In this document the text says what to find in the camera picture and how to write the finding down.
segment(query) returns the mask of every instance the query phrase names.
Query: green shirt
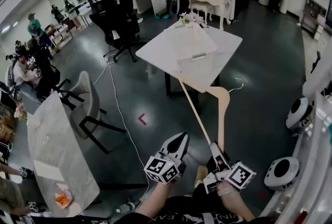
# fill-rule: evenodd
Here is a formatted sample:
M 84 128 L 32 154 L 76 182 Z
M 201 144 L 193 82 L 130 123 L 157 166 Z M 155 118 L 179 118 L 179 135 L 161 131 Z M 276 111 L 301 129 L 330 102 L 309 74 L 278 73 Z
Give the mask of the green shirt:
M 29 31 L 30 35 L 38 34 L 37 31 L 40 29 L 40 35 L 43 35 L 44 30 L 41 28 L 41 24 L 38 19 L 31 20 L 29 25 L 27 26 L 27 31 Z

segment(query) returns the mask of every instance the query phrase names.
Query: robot vacuum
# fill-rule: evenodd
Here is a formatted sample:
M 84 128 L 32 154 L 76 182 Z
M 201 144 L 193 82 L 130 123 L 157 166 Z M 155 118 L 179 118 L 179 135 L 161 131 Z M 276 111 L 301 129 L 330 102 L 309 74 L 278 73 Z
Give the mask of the robot vacuum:
M 299 174 L 299 161 L 288 157 L 272 162 L 264 178 L 264 184 L 272 190 L 284 191 L 292 186 Z
M 287 118 L 286 126 L 293 134 L 300 134 L 303 132 L 313 120 L 311 115 L 313 107 L 309 105 L 306 97 L 300 98 L 294 102 L 290 109 Z

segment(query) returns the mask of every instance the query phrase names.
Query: white stool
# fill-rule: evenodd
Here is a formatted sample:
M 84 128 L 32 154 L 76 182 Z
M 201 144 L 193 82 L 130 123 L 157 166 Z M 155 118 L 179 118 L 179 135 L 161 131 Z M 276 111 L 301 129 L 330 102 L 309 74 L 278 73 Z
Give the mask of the white stool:
M 203 2 L 191 2 L 191 12 L 196 9 L 197 11 L 203 11 L 205 14 L 205 23 L 208 23 L 208 14 L 210 15 L 210 21 L 212 21 L 211 5 Z

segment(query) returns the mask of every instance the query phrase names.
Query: plastic bottle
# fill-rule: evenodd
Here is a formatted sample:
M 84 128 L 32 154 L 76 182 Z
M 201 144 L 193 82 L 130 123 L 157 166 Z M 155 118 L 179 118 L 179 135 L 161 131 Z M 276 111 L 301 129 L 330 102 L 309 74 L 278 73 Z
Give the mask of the plastic bottle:
M 117 209 L 116 209 L 116 213 L 128 213 L 132 210 L 134 210 L 135 208 L 137 208 L 137 206 L 140 204 L 140 202 L 128 202 L 126 204 L 120 205 Z

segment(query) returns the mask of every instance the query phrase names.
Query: white robot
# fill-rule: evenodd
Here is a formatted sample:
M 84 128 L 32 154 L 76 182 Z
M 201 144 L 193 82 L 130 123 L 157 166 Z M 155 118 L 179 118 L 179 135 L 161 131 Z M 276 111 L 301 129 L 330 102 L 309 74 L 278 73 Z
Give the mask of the white robot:
M 189 136 L 186 132 L 172 136 L 164 142 L 155 156 L 150 157 L 144 167 L 145 173 L 150 179 L 163 184 L 168 184 L 176 177 L 181 178 L 186 167 L 182 159 L 187 152 L 188 144 Z M 231 166 L 216 142 L 211 142 L 210 150 L 216 163 L 216 169 L 210 172 L 203 181 L 206 193 L 213 192 L 219 182 L 223 180 L 241 190 L 256 175 L 242 162 Z

